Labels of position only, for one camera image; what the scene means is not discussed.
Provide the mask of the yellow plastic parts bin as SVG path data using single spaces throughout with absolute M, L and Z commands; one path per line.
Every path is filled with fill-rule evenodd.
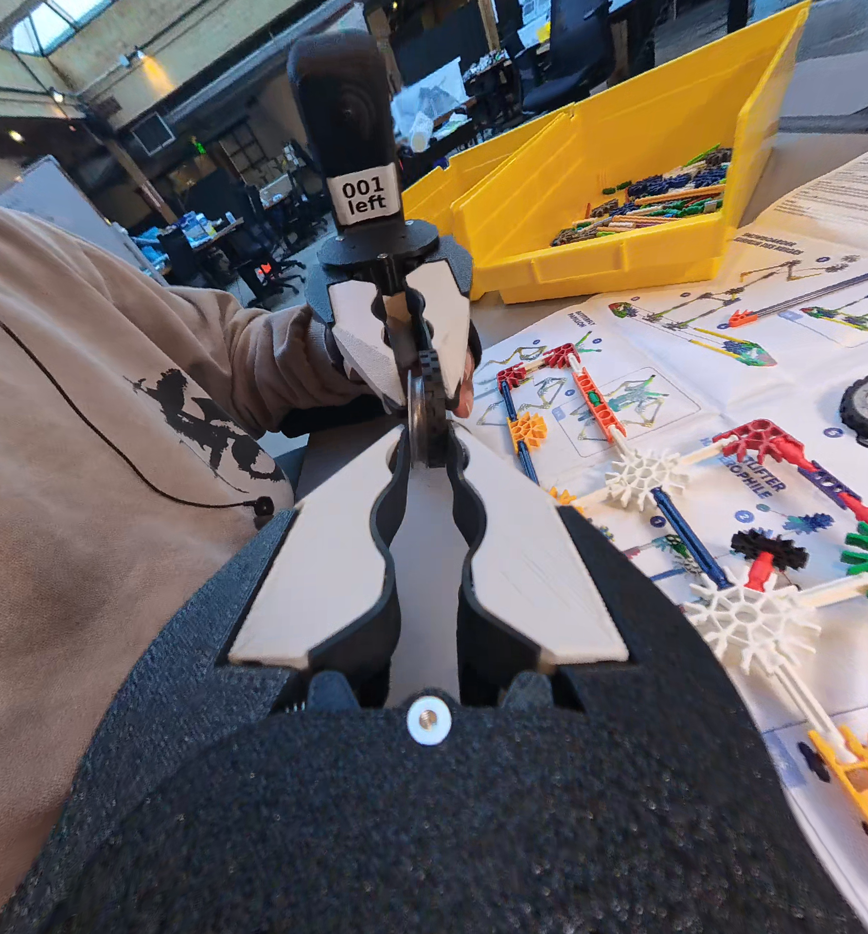
M 579 104 L 452 206 L 473 291 L 508 305 L 706 280 L 762 176 L 811 9 L 801 2 Z M 720 208 L 553 246 L 603 190 L 731 147 Z
M 407 219 L 434 224 L 440 233 L 453 233 L 453 208 L 472 193 L 518 149 L 543 132 L 558 117 L 571 116 L 577 105 L 558 108 L 528 123 L 468 148 L 436 167 L 403 193 Z

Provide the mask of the blue rods with small connectors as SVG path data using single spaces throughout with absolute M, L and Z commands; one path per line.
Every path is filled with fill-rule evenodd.
M 720 325 L 721 330 L 737 329 L 743 326 L 749 325 L 756 321 L 760 321 L 763 318 L 771 317 L 780 314 L 781 312 L 790 310 L 797 305 L 802 303 L 810 303 L 818 299 L 829 296 L 840 290 L 844 290 L 851 287 L 860 286 L 868 283 L 868 272 L 854 276 L 849 279 L 845 279 L 841 282 L 830 283 L 824 287 L 818 288 L 811 292 L 808 292 L 804 295 L 797 297 L 790 297 L 784 301 L 778 302 L 776 304 L 767 306 L 765 308 L 756 310 L 756 311 L 737 311 L 731 315 L 729 320 L 724 324 Z

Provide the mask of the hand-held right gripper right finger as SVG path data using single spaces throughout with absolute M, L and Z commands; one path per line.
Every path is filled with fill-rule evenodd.
M 522 671 L 626 662 L 629 649 L 562 511 L 469 431 L 451 431 L 453 522 L 467 547 L 456 643 L 461 686 Z

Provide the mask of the pile of colourful construction pieces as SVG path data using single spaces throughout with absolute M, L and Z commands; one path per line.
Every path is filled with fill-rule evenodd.
M 733 156 L 711 146 L 684 164 L 605 188 L 549 242 L 553 249 L 720 212 Z

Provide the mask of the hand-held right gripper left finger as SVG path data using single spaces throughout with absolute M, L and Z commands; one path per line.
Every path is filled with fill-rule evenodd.
M 389 431 L 294 510 L 230 663 L 389 686 L 401 633 L 391 545 L 404 520 L 406 431 Z

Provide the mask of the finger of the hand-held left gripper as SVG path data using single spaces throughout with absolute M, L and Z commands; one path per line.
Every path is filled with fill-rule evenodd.
M 469 351 L 469 299 L 456 283 L 450 263 L 424 263 L 407 275 L 407 309 L 425 326 L 428 338 L 419 349 L 438 355 L 442 384 L 451 403 L 458 398 Z
M 385 342 L 386 310 L 371 282 L 345 281 L 329 287 L 332 335 L 344 362 L 387 411 L 404 412 L 407 396 L 393 349 Z

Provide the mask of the black office chair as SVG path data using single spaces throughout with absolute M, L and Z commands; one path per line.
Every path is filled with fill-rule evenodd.
M 521 53 L 521 107 L 538 116 L 587 97 L 616 69 L 608 1 L 551 1 L 547 66 Z

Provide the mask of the person in beige hoodie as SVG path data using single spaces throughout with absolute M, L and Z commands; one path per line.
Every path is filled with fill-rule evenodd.
M 153 340 L 154 280 L 0 207 L 0 909 L 119 686 L 290 489 Z

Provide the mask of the colourful rod and connector model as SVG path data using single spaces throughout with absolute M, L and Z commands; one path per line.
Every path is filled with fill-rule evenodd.
M 688 620 L 720 662 L 733 662 L 745 675 L 759 672 L 779 697 L 802 714 L 815 757 L 827 775 L 836 779 L 868 836 L 868 738 L 860 740 L 848 727 L 838 726 L 798 672 L 799 654 L 815 652 L 815 638 L 821 633 L 818 611 L 855 599 L 868 600 L 868 505 L 810 459 L 801 440 L 767 418 L 755 418 L 717 434 L 707 445 L 686 454 L 638 450 L 573 344 L 518 361 L 494 377 L 511 445 L 522 471 L 533 481 L 538 479 L 533 452 L 547 439 L 549 430 L 540 414 L 519 411 L 512 392 L 547 368 L 570 372 L 613 454 L 600 488 L 579 497 L 557 486 L 549 487 L 548 493 L 581 515 L 606 504 L 639 513 L 654 511 L 665 520 L 699 572 L 699 582 L 690 585 L 693 601 L 681 606 Z M 845 574 L 806 590 L 795 585 L 778 588 L 779 578 L 803 570 L 809 555 L 791 539 L 754 528 L 731 536 L 731 553 L 743 559 L 743 569 L 735 573 L 720 565 L 671 495 L 671 490 L 679 496 L 691 488 L 694 467 L 719 457 L 733 458 L 737 464 L 753 460 L 760 467 L 767 459 L 789 465 L 814 490 L 848 511 L 858 524 L 846 536 L 847 548 L 840 555 Z

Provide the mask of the person's left forearm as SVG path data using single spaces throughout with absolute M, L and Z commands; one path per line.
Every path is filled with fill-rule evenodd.
M 153 340 L 254 436 L 297 437 L 381 415 L 369 387 L 348 377 L 309 306 L 246 308 L 230 294 L 155 288 L 165 311 Z

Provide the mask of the person's left hand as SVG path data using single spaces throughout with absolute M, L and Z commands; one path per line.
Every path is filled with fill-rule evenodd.
M 463 378 L 459 386 L 456 405 L 451 411 L 454 418 L 467 419 L 472 413 L 475 403 L 475 370 L 476 360 L 472 350 L 468 348 L 465 354 Z

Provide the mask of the large fold-out instruction sheet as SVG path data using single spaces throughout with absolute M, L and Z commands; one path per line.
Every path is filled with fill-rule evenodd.
M 476 379 L 472 430 L 501 456 L 513 452 L 494 377 L 516 362 L 573 344 L 643 452 L 695 451 L 724 431 L 767 418 L 805 445 L 868 505 L 868 422 L 856 393 L 868 383 L 868 283 L 802 303 L 737 329 L 720 325 L 868 272 L 868 152 L 810 181 L 734 233 L 709 281 L 592 297 L 488 349 Z M 575 496 L 600 488 L 613 454 L 566 369 L 543 369 L 512 392 L 521 413 L 540 414 L 548 437 L 533 452 L 545 489 Z M 671 490 L 683 516 L 720 565 L 740 572 L 736 531 L 793 540 L 809 560 L 778 588 L 806 590 L 842 577 L 840 555 L 855 520 L 767 459 L 733 458 L 691 471 L 691 488 Z M 693 601 L 699 572 L 654 511 L 598 504 L 586 516 L 638 571 L 680 606 Z M 868 738 L 868 600 L 818 611 L 813 654 L 798 672 L 838 726 Z M 759 672 L 731 675 L 762 733 L 786 795 L 824 866 L 868 929 L 868 836 L 851 802 L 819 764 L 802 714 Z

